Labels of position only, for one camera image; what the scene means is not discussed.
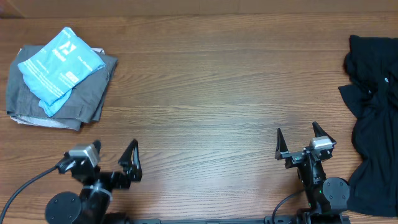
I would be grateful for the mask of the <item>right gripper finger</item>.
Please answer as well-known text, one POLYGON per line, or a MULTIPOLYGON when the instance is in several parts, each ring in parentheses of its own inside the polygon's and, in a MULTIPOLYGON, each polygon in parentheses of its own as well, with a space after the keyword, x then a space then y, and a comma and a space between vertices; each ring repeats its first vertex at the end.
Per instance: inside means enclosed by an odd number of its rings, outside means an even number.
POLYGON ((327 136, 333 144, 336 144, 336 141, 326 133, 316 121, 312 123, 312 126, 316 138, 327 136))
POLYGON ((277 145, 275 149, 275 159, 281 160, 289 153, 284 136, 280 128, 277 129, 277 145))

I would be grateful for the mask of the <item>light blue printed t-shirt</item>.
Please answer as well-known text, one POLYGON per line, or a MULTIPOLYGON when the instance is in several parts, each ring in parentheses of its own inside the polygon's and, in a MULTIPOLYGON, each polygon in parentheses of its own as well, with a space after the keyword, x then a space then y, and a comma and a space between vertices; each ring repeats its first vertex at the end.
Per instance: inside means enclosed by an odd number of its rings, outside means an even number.
POLYGON ((52 117, 69 99, 73 87, 105 67, 101 57, 69 27, 35 55, 19 63, 24 83, 52 117))

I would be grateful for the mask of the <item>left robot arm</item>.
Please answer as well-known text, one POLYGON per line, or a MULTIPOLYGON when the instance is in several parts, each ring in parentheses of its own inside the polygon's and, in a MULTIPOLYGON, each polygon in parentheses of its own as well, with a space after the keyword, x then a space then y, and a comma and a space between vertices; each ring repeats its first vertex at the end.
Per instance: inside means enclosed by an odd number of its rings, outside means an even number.
POLYGON ((142 167, 139 160, 139 145, 132 140, 118 164, 122 171, 103 172, 100 166, 101 142, 78 144, 67 151, 56 165, 60 174, 71 172, 72 177, 83 187, 77 195, 62 192, 54 196, 45 208, 48 223, 65 224, 126 224, 132 221, 126 213, 108 213, 113 201, 114 190, 128 190, 133 182, 142 179, 142 167))

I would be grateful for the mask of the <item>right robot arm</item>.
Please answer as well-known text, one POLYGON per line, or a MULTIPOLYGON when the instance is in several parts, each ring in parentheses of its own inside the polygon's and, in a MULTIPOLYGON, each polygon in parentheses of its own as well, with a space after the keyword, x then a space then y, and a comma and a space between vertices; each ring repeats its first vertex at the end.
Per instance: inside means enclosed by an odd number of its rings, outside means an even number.
POLYGON ((345 179, 327 177, 322 162, 332 158, 336 141, 317 122, 312 123, 315 137, 301 151, 290 152, 281 129, 277 130, 275 159, 284 160, 285 168, 296 168, 303 189, 289 195, 275 207, 271 222, 278 223, 276 213, 289 199, 305 193, 308 208, 297 210, 296 215, 284 218, 284 223, 349 223, 349 217, 342 213, 348 209, 350 188, 345 179))

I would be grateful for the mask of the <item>folded grey trousers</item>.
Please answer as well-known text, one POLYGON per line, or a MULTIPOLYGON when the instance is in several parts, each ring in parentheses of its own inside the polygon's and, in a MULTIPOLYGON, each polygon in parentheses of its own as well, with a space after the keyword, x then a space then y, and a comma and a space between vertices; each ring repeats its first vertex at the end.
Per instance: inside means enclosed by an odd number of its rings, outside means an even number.
POLYGON ((17 67, 18 63, 27 60, 41 48, 41 45, 25 45, 11 63, 6 90, 7 114, 18 123, 75 131, 80 129, 82 123, 99 121, 117 58, 99 53, 106 66, 75 86, 61 109, 49 117, 39 107, 39 99, 30 92, 17 67))

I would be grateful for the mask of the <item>black polo shirt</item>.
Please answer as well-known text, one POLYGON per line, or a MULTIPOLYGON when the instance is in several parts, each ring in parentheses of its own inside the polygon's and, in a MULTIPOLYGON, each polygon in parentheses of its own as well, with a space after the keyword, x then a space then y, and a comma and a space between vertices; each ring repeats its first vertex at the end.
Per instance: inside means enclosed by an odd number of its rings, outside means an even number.
POLYGON ((351 84, 339 88, 356 118, 352 144, 362 158, 349 178, 351 211, 397 216, 397 39, 349 38, 344 69, 351 84))

